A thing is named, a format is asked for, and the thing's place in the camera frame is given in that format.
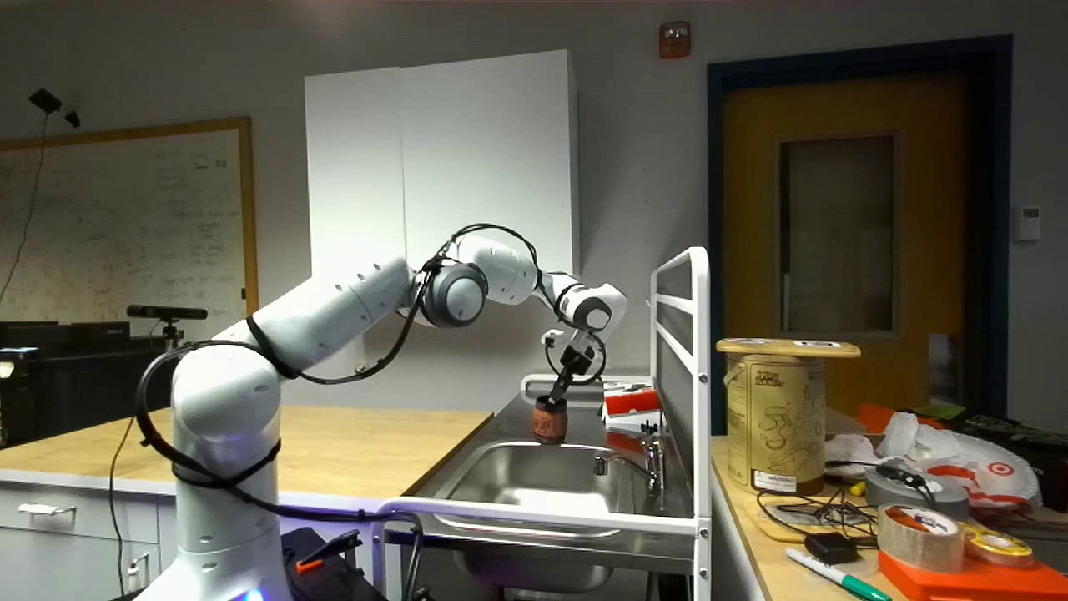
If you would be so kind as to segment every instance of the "white cabinet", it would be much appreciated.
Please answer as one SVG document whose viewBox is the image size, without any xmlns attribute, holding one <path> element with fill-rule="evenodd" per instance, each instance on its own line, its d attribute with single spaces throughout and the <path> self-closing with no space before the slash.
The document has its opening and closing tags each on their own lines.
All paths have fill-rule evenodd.
<svg viewBox="0 0 1068 601">
<path fill-rule="evenodd" d="M 140 559 L 149 577 L 160 560 L 158 502 L 115 497 L 112 519 L 123 560 Z M 107 490 L 0 484 L 2 601 L 115 599 L 115 553 Z"/>
<path fill-rule="evenodd" d="M 564 51 L 308 77 L 311 267 L 418 267 L 494 220 L 529 238 L 544 270 L 574 270 L 570 96 Z"/>
</svg>

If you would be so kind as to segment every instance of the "white wall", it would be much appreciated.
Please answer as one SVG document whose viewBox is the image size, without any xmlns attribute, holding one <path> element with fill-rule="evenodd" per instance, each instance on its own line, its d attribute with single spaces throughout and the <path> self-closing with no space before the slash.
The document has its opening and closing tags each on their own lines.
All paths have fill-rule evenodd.
<svg viewBox="0 0 1068 601">
<path fill-rule="evenodd" d="M 82 131 L 250 113 L 258 137 L 259 294 L 308 273 L 301 77 L 568 46 L 582 92 L 585 277 L 629 294 L 611 352 L 647 372 L 647 270 L 706 231 L 705 66 L 718 61 L 1015 35 L 1010 194 L 1042 205 L 1044 242 L 1010 246 L 1010 415 L 1068 432 L 1068 5 L 1057 0 L 706 0 L 706 5 L 460 5 L 460 0 L 25 0 L 0 12 L 0 137 L 36 135 L 25 93 L 55 92 Z M 695 22 L 695 56 L 661 65 L 655 32 Z M 538 308 L 494 311 L 420 347 L 361 391 L 381 403 L 499 403 L 538 372 Z"/>
</svg>

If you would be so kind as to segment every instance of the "door frame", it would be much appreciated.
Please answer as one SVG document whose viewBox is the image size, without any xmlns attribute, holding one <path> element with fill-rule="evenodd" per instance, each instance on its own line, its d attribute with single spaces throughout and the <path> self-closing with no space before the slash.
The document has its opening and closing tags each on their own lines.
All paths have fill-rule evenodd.
<svg viewBox="0 0 1068 601">
<path fill-rule="evenodd" d="M 874 51 L 766 56 L 706 66 L 706 257 L 712 343 L 724 333 L 724 96 L 746 88 L 831 85 L 898 73 L 960 73 L 968 88 L 965 205 L 965 340 L 968 411 L 1003 419 L 1007 396 L 1007 131 L 1010 38 L 970 38 Z M 721 436 L 724 388 L 712 388 L 712 432 Z"/>
</svg>

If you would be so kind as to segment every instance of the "doorway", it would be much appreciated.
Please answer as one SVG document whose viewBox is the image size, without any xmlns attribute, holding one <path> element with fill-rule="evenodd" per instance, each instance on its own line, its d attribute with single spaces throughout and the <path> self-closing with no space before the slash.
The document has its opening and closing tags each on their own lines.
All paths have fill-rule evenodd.
<svg viewBox="0 0 1068 601">
<path fill-rule="evenodd" d="M 921 403 L 952 347 L 955 402 L 1003 415 L 1007 61 L 984 38 L 713 65 L 713 340 L 861 343 L 829 382 L 843 411 Z"/>
</svg>

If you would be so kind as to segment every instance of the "wooden countertop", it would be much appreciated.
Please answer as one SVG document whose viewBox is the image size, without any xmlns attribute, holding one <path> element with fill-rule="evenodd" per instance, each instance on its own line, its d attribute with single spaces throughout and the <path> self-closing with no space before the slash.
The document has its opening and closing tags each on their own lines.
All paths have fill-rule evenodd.
<svg viewBox="0 0 1068 601">
<path fill-rule="evenodd" d="M 278 489 L 301 497 L 390 502 L 468 441 L 490 415 L 282 403 Z M 109 422 L 0 452 L 0 482 L 107 489 L 130 422 Z M 154 411 L 169 436 L 169 411 Z M 115 457 L 115 490 L 169 496 L 167 461 L 132 429 Z"/>
<path fill-rule="evenodd" d="M 754 566 L 754 577 L 760 577 L 763 593 L 770 601 L 777 599 L 819 599 L 819 601 L 854 601 L 847 593 L 834 588 L 831 580 L 810 576 L 809 569 L 793 566 L 785 553 L 786 547 L 799 547 L 800 538 L 770 525 L 760 509 L 757 509 L 757 497 L 738 484 L 730 476 L 727 476 L 727 461 L 724 461 L 724 439 L 713 439 L 712 441 L 712 471 L 718 477 L 718 484 L 724 489 L 727 496 L 727 504 L 730 504 L 730 514 L 735 514 L 735 525 L 745 538 L 745 547 L 751 554 L 751 566 Z M 842 573 L 874 584 L 876 593 L 890 596 L 890 599 L 905 599 L 884 576 L 876 576 L 876 554 L 874 553 L 861 553 L 861 560 L 851 560 L 851 566 L 837 566 Z"/>
</svg>

